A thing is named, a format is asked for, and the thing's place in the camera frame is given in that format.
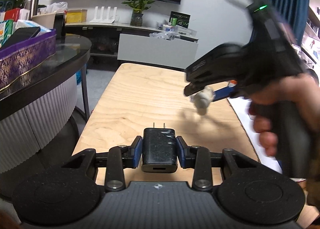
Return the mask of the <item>person's right hand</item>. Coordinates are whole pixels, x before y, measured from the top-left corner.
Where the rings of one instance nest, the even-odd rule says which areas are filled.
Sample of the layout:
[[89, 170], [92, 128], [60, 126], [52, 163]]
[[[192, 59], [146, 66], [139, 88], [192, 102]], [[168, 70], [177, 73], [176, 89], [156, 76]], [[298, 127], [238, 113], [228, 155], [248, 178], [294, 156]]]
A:
[[310, 75], [300, 74], [273, 81], [262, 91], [253, 94], [251, 100], [248, 112], [254, 116], [253, 129], [259, 134], [260, 145], [267, 156], [276, 155], [278, 138], [271, 131], [271, 120], [258, 114], [257, 105], [294, 102], [309, 129], [319, 138], [319, 86]]

